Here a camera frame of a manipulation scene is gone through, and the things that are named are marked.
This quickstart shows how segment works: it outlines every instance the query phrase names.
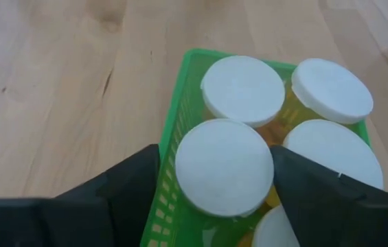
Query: wooden floor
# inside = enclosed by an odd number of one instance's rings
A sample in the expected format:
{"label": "wooden floor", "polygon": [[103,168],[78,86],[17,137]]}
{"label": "wooden floor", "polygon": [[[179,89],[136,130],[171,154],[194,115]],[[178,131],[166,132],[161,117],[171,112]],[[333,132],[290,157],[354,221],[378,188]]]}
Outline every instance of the wooden floor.
{"label": "wooden floor", "polygon": [[55,196],[158,142],[193,47],[348,66],[388,190],[388,0],[126,1],[0,1],[0,196]]}

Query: round white cap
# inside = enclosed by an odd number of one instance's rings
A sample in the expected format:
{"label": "round white cap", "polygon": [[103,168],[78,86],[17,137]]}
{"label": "round white cap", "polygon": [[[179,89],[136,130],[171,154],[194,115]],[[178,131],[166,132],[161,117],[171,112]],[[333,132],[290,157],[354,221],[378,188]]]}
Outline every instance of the round white cap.
{"label": "round white cap", "polygon": [[215,62],[202,82],[206,106],[216,117],[260,127],[282,107],[285,88],[281,77],[261,60],[230,56]]}
{"label": "round white cap", "polygon": [[291,130],[284,147],[340,174],[383,189],[383,173],[371,148],[340,124],[316,119]]}
{"label": "round white cap", "polygon": [[292,89],[306,107],[341,124],[354,124],[374,107],[372,95],[353,73],[335,62],[309,58],[292,76]]}
{"label": "round white cap", "polygon": [[299,247],[282,205],[271,209],[258,223],[252,247]]}
{"label": "round white cap", "polygon": [[273,183],[273,158],[254,129],[231,119],[214,119],[181,140],[175,174],[195,207],[232,217],[250,213],[264,202]]}

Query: wood grain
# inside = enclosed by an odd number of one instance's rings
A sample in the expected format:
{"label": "wood grain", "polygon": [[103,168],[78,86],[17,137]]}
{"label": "wood grain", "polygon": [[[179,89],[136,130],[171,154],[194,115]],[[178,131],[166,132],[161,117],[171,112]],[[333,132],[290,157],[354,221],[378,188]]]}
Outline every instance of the wood grain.
{"label": "wood grain", "polygon": [[0,196],[55,196],[159,141],[185,51],[337,61],[388,190],[388,1],[0,1]]}

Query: green plastic basket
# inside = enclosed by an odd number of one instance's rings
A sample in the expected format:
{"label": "green plastic basket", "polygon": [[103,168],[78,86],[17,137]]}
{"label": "green plastic basket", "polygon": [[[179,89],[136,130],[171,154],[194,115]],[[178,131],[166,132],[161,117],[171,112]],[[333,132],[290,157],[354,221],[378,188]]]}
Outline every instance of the green plastic basket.
{"label": "green plastic basket", "polygon": [[[262,217],[254,213],[240,218],[241,224],[229,228],[229,221],[210,217],[194,209],[181,193],[174,173],[174,157],[183,136],[203,121],[205,105],[200,83],[208,68],[217,60],[231,56],[219,51],[193,49],[183,59],[165,128],[160,142],[161,168],[157,190],[141,239],[143,247],[201,247],[224,246],[224,239],[236,245],[247,228],[252,228]],[[288,80],[295,65],[265,61],[283,80]],[[369,144],[365,123],[350,128]]]}

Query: white container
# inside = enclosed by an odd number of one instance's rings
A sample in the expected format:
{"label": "white container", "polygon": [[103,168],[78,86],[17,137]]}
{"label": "white container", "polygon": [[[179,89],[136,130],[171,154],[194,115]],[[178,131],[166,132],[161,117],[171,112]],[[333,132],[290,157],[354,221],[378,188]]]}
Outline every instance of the white container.
{"label": "white container", "polygon": [[299,124],[284,147],[340,174],[383,189],[381,166],[371,148],[346,127],[321,119]]}
{"label": "white container", "polygon": [[231,119],[190,130],[175,156],[181,191],[201,211],[220,217],[246,215],[263,202],[273,183],[273,158],[262,137]]}
{"label": "white container", "polygon": [[299,247],[282,205],[270,210],[258,223],[252,247]]}
{"label": "white container", "polygon": [[248,56],[230,56],[215,62],[207,70],[201,89],[213,115],[253,128],[271,121],[285,99],[284,83],[276,71]]}
{"label": "white container", "polygon": [[[360,79],[335,62],[320,58],[304,60],[293,72],[291,82],[299,101],[330,121],[355,124],[374,107],[372,95]],[[286,108],[299,110],[293,105]]]}

